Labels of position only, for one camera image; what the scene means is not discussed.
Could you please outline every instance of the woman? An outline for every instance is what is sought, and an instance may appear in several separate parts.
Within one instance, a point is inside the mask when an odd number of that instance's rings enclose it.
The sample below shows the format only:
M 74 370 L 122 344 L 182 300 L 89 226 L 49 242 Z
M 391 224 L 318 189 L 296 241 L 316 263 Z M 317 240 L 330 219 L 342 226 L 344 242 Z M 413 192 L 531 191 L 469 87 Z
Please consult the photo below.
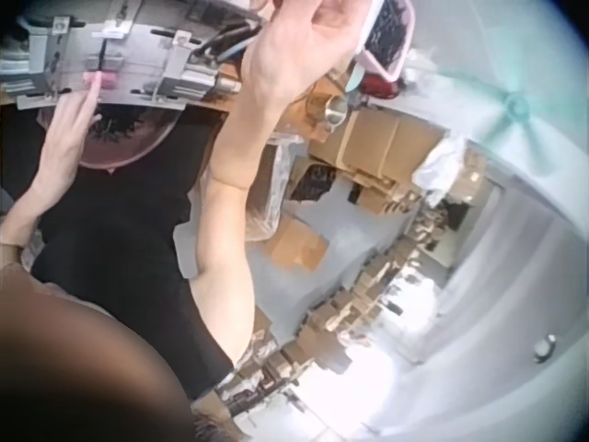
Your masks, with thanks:
M 146 164 L 144 169 L 121 170 L 122 176 L 130 177 L 126 182 L 138 180 L 140 186 L 117 185 L 122 180 L 104 184 L 108 177 L 89 171 L 76 179 L 83 140 L 98 102 L 100 75 L 87 93 L 63 96 L 40 153 L 39 169 L 0 227 L 2 282 L 14 288 L 13 281 L 27 279 L 18 255 L 41 219 L 46 246 L 31 274 L 45 285 L 16 284 L 38 294 L 21 299 L 32 301 L 42 297 L 39 293 L 51 293 L 66 297 L 65 302 L 98 306 L 104 318 L 90 327 L 75 320 L 87 307 L 70 306 L 64 320 L 59 313 L 64 307 L 61 299 L 59 308 L 44 308 L 47 316 L 43 316 L 38 308 L 22 308 L 11 297 L 16 305 L 8 305 L 0 314 L 6 316 L 13 335 L 27 334 L 27 324 L 33 323 L 28 316 L 34 317 L 36 332 L 25 340 L 31 350 L 42 331 L 51 329 L 54 315 L 60 324 L 70 324 L 71 333 L 60 334 L 51 346 L 85 348 L 86 336 L 97 336 L 101 327 L 116 320 L 163 357 L 190 399 L 199 398 L 224 378 L 247 349 L 253 325 L 245 209 L 262 149 L 288 104 L 353 51 L 369 6 L 367 0 L 284 1 L 272 23 L 248 48 L 242 91 L 214 144 L 197 239 L 199 275 L 191 281 L 180 274 L 171 233 L 193 182 L 164 186 L 164 191 L 157 186 L 161 182 L 149 184 L 159 179 L 159 159 L 167 170 L 165 162 L 180 167 L 186 158 L 165 156 L 158 149 L 137 163 Z M 147 170 L 155 176 L 146 178 Z M 153 192 L 142 192 L 143 184 Z M 17 315 L 8 320 L 11 309 Z M 14 320 L 18 315 L 22 320 Z M 133 348 L 129 341 L 127 337 L 121 345 Z M 117 355 L 125 354 L 115 347 Z M 100 364 L 108 372 L 108 361 Z M 125 369 L 145 369 L 134 365 Z M 113 370 L 109 376 L 116 375 Z M 145 382 L 153 381 L 153 370 L 147 371 Z

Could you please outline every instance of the black shirt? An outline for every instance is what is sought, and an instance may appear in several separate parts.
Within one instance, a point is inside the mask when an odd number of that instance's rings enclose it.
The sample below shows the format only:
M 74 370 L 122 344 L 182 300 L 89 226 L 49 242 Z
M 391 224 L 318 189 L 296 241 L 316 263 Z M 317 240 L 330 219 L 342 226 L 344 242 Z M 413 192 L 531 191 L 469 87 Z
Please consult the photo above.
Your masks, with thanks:
M 94 303 L 136 332 L 198 399 L 233 369 L 208 332 L 173 250 L 123 214 L 104 214 L 62 230 L 32 274 Z

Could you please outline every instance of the cable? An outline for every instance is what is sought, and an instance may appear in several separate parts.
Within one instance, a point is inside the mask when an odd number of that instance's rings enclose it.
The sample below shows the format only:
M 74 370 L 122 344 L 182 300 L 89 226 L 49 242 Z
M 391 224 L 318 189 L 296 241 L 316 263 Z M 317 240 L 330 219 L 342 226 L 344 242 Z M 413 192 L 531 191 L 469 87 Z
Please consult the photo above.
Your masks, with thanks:
M 238 44 L 235 44 L 234 46 L 230 47 L 225 52 L 221 52 L 216 57 L 216 60 L 215 61 L 218 64 L 221 64 L 225 60 L 227 60 L 227 59 L 231 58 L 232 56 L 234 56 L 236 53 L 239 53 L 241 51 L 244 51 L 249 46 L 249 44 L 252 43 L 254 40 L 256 40 L 256 36 L 255 35 L 253 37 L 249 37 L 248 39 L 245 39 L 243 41 L 240 41 Z
M 210 40 L 208 40 L 203 46 L 198 48 L 194 52 L 194 54 L 195 55 L 203 55 L 207 49 L 209 49 L 211 46 L 218 43 L 219 41 L 223 41 L 223 40 L 231 38 L 231 37 L 236 37 L 238 35 L 241 35 L 242 33 L 247 34 L 248 32 L 250 32 L 252 30 L 254 30 L 254 28 L 252 28 L 250 25 L 242 26 L 241 28 L 231 29 L 231 30 L 227 30 L 227 31 L 222 30 L 218 34 L 216 34 L 214 37 L 212 37 Z

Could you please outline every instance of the red object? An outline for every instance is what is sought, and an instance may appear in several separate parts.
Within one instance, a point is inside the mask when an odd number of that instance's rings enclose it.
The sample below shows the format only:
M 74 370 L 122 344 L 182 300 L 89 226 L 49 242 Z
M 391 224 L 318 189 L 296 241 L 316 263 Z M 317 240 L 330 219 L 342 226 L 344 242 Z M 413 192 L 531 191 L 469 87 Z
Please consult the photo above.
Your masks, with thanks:
M 90 87 L 92 80 L 96 76 L 96 72 L 84 72 L 82 81 L 84 81 L 84 87 Z M 114 89 L 117 86 L 117 74 L 114 72 L 102 72 L 102 88 L 103 89 Z
M 393 99 L 400 93 L 400 88 L 398 81 L 389 83 L 378 74 L 366 73 L 360 84 L 360 91 L 375 99 Z

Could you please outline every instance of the blurry foreground object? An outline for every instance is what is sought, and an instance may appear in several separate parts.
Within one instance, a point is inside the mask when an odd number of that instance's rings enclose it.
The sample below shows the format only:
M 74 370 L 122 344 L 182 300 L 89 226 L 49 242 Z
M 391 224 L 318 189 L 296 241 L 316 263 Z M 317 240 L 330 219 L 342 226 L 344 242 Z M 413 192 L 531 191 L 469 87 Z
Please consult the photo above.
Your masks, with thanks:
M 193 440 L 186 394 L 145 341 L 53 295 L 21 267 L 6 267 L 0 280 L 0 410 L 9 440 Z

